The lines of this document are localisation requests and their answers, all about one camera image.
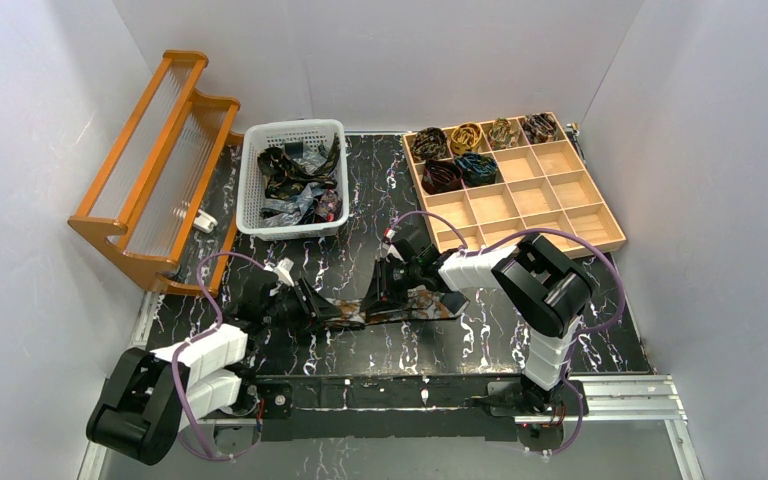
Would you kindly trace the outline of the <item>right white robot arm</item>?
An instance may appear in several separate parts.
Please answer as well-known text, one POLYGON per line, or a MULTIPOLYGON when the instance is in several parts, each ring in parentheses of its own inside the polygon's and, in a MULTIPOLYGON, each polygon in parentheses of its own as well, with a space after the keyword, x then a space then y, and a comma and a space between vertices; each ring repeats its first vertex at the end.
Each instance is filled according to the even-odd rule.
POLYGON ((558 401, 574 336, 595 292, 583 270, 551 242, 555 234, 538 228, 506 245, 441 251, 432 244, 419 245, 407 231, 393 232, 386 255, 375 261, 360 313, 369 322, 387 319, 408 310, 417 289, 436 294, 451 316, 465 310, 467 289, 504 293, 530 337, 517 405, 528 413, 543 413, 558 401))

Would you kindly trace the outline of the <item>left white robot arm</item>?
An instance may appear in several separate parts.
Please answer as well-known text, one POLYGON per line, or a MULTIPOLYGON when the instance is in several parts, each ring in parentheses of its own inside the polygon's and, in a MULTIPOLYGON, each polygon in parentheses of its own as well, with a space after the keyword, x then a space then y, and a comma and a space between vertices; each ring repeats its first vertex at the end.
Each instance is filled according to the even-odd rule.
POLYGON ((86 425, 89 441, 146 465, 170 451, 182 430, 237 401, 241 377, 230 365, 246 354, 249 335, 236 318, 257 326, 310 327, 343 312, 304 278, 257 264, 241 294, 218 308, 204 332, 173 345, 122 353, 86 425))

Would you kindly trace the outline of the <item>wooden compartment tray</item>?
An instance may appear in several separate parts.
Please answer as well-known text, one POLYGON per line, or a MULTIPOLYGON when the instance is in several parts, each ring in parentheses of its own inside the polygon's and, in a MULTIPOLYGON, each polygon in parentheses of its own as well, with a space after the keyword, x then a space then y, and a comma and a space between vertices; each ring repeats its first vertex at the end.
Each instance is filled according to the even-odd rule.
MULTIPOLYGON (((558 140, 531 144, 522 129, 526 116, 501 117, 515 123, 519 145, 492 150, 487 132, 492 121, 481 126, 483 138, 477 153, 492 156, 499 171, 492 185, 428 195, 421 186, 424 163, 413 159, 411 147, 417 132, 402 137, 420 207, 432 212, 424 220, 431 238, 441 250, 467 244, 471 249, 489 246, 525 228, 550 228, 574 234, 603 252, 614 252, 627 241, 625 233, 586 170, 577 143, 576 125, 558 125, 558 140)), ((450 152, 442 161, 454 163, 450 135, 457 126, 441 128, 450 152)))

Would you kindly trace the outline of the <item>orange grey patterned tie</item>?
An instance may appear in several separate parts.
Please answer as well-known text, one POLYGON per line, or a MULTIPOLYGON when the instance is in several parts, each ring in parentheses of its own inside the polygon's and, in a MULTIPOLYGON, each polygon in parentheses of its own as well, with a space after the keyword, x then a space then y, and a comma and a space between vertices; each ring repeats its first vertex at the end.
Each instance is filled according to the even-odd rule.
POLYGON ((401 322, 456 320, 470 304, 461 293, 432 292, 423 288, 409 290, 402 303, 376 301, 364 307, 363 300, 327 298, 327 301, 337 313, 318 317, 312 323, 318 329, 363 330, 401 322))

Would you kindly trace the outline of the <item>white plastic basket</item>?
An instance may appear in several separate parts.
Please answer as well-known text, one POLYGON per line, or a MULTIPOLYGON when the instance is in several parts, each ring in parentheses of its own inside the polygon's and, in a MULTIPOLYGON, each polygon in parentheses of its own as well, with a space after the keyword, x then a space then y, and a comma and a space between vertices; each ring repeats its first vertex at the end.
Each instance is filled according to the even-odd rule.
POLYGON ((264 241, 329 237, 349 217, 347 142, 333 119, 273 122, 243 137, 236 227, 264 241))

